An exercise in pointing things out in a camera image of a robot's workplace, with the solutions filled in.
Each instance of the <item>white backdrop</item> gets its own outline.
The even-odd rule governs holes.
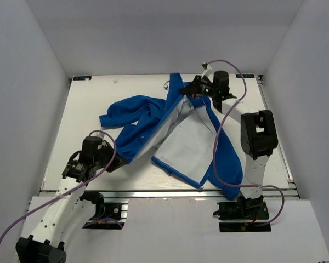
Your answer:
[[[265,75],[297,189],[329,251],[329,1],[306,0]]]
[[[25,0],[0,0],[0,235],[39,193],[68,85]],[[1,263],[12,261],[21,225]]]
[[[69,77],[196,73],[216,58],[264,73],[302,1],[27,0]]]

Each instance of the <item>blue cloth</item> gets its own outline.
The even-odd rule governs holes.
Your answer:
[[[167,99],[150,98],[148,96],[134,96],[112,104],[106,115],[100,116],[103,128],[124,126],[116,139],[117,153],[131,162],[136,154],[143,148],[146,142],[167,119],[169,114],[183,99],[179,89],[189,83],[183,83],[178,73],[172,73],[169,80]],[[211,109],[211,101],[208,97],[188,97],[194,108],[206,107],[207,113],[216,131],[220,122]],[[217,171],[219,177],[230,184],[238,185],[242,181],[242,168],[240,160],[228,138],[222,130],[217,147]],[[215,177],[212,163],[203,176],[216,187],[221,188],[230,199],[239,193],[238,188],[223,186]]]

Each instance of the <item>white table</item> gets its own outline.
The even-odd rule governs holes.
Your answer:
[[[192,81],[194,75],[182,75],[184,81]],[[100,129],[99,116],[106,114],[109,106],[119,100],[146,95],[165,99],[167,91],[163,88],[169,75],[120,75],[92,76],[89,81],[72,81],[58,136],[50,156],[42,190],[57,190],[66,163],[72,153],[81,149],[83,139],[90,131]],[[254,78],[246,79],[247,96],[244,103],[256,110],[264,104]],[[231,92],[239,97],[243,93],[242,80],[230,75]],[[222,120],[223,115],[215,110]],[[224,130],[245,166],[245,154],[240,146],[240,126],[228,118]],[[121,129],[107,132],[114,138]],[[88,190],[98,191],[146,191],[146,190],[194,190],[190,185],[167,175],[153,165],[150,158],[154,150],[113,173],[105,173],[88,185]],[[285,163],[276,149],[266,166],[264,184],[288,188]],[[207,181],[204,190],[215,187]]]
[[[30,210],[51,197],[33,197]],[[274,216],[280,201],[267,201]],[[216,201],[131,199],[122,230],[81,230],[67,263],[322,262],[329,254],[309,201],[286,201],[271,232],[220,233]],[[26,219],[28,237],[44,214]]]

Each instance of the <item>cable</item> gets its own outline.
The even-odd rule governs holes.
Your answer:
[[[113,144],[114,144],[114,153],[113,153],[113,155],[112,155],[110,161],[108,162],[108,164],[107,164],[107,165],[106,165],[106,166],[105,166],[105,167],[104,167],[99,173],[97,173],[96,176],[94,176],[94,177],[90,178],[89,180],[85,181],[84,183],[82,183],[82,184],[80,184],[80,185],[78,185],[78,186],[72,188],[71,190],[62,193],[61,195],[59,195],[59,196],[57,196],[57,197],[51,199],[50,201],[47,201],[46,203],[40,205],[39,207],[37,207],[37,208],[35,208],[35,209],[29,211],[29,212],[26,213],[25,215],[23,215],[23,216],[21,216],[20,218],[18,218],[18,219],[17,219],[16,221],[14,221],[11,225],[9,225],[9,227],[6,228],[6,230],[2,233],[2,235],[0,236],[0,245],[1,245],[2,240],[4,239],[4,237],[6,236],[6,234],[7,234],[7,233],[8,233],[8,232],[9,232],[9,231],[10,231],[15,225],[17,225],[20,221],[22,221],[23,219],[27,218],[28,216],[30,216],[31,214],[35,213],[36,211],[38,211],[38,210],[40,210],[40,209],[42,209],[42,208],[44,208],[44,207],[46,207],[46,206],[48,206],[48,205],[50,205],[50,204],[52,204],[52,203],[57,202],[58,200],[60,200],[60,199],[62,198],[62,196],[67,196],[67,195],[69,195],[70,193],[72,193],[72,192],[74,192],[74,191],[80,189],[81,187],[87,185],[88,183],[90,183],[91,181],[93,181],[93,180],[95,180],[97,177],[99,177],[99,176],[100,176],[100,175],[101,175],[101,174],[102,174],[102,173],[103,173],[103,172],[104,172],[104,171],[105,171],[105,170],[111,165],[112,161],[113,161],[113,160],[115,159],[115,157],[116,157],[116,143],[115,143],[115,140],[111,137],[110,134],[104,132],[103,130],[94,130],[94,131],[92,131],[92,132],[89,134],[89,136],[91,136],[93,133],[96,133],[96,132],[99,132],[99,133],[103,133],[103,134],[105,134],[106,136],[108,136],[108,137],[111,139],[111,141],[112,141]]]
[[[110,216],[111,216],[111,215],[109,215],[109,216],[107,216],[107,217],[105,217],[105,218],[102,218],[102,219],[95,220],[95,221],[92,221],[92,222],[90,222],[90,223],[87,223],[87,224],[84,225],[84,227],[94,225],[94,224],[96,224],[96,223],[98,223],[98,222],[100,222],[100,221],[113,221],[113,222],[115,222],[116,224],[118,224],[118,226],[120,226],[120,228],[123,228],[123,226],[122,226],[122,224],[121,224],[120,222],[118,222],[118,221],[117,221],[116,219],[114,219],[114,218],[110,218]]]
[[[217,60],[212,60],[210,62],[208,62],[207,64],[212,64],[212,63],[215,63],[215,62],[224,62],[224,63],[227,63],[229,64],[230,66],[232,66],[241,76],[241,79],[242,79],[242,82],[243,82],[243,86],[244,86],[244,92],[243,92],[243,95],[231,106],[231,108],[228,110],[228,112],[224,115],[223,117],[223,120],[219,126],[219,129],[217,131],[217,135],[215,137],[215,140],[214,140],[214,146],[213,146],[213,158],[212,158],[212,166],[213,166],[213,172],[217,178],[217,180],[225,185],[225,186],[228,186],[228,187],[232,187],[232,188],[242,188],[242,187],[261,187],[261,188],[274,188],[274,189],[277,189],[279,192],[280,192],[280,195],[281,195],[281,206],[280,206],[280,209],[278,211],[278,213],[275,215],[275,217],[273,217],[271,220],[269,220],[268,222],[265,222],[265,223],[261,223],[261,224],[255,224],[256,226],[265,226],[267,224],[270,224],[272,223],[273,221],[275,221],[281,214],[281,212],[283,211],[283,208],[284,208],[284,203],[285,203],[285,196],[282,192],[282,190],[274,185],[265,185],[265,186],[259,186],[259,185],[232,185],[232,184],[229,184],[227,182],[224,182],[218,175],[218,171],[217,171],[217,167],[216,167],[216,151],[217,151],[217,144],[218,144],[218,138],[219,138],[219,135],[220,135],[220,132],[222,131],[222,127],[223,127],[223,124],[225,122],[225,120],[227,119],[228,115],[233,111],[233,109],[240,103],[240,101],[245,98],[246,96],[246,93],[247,93],[247,86],[246,86],[246,81],[245,81],[245,78],[243,77],[243,74],[241,73],[241,71],[235,66],[233,65],[232,63],[230,63],[229,61],[226,61],[226,60],[223,60],[223,59],[217,59]]]

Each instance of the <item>white fabric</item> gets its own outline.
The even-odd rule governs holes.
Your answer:
[[[155,157],[186,177],[201,182],[212,161],[215,136],[206,108],[197,108],[174,127]]]
[[[155,134],[147,141],[144,147],[139,151],[134,159],[139,158],[145,152],[147,152],[152,147],[159,147],[166,137],[172,132],[172,130],[184,120],[188,114],[194,110],[191,102],[187,97],[183,97],[177,107],[169,114],[167,119],[161,125],[161,127],[155,132]]]

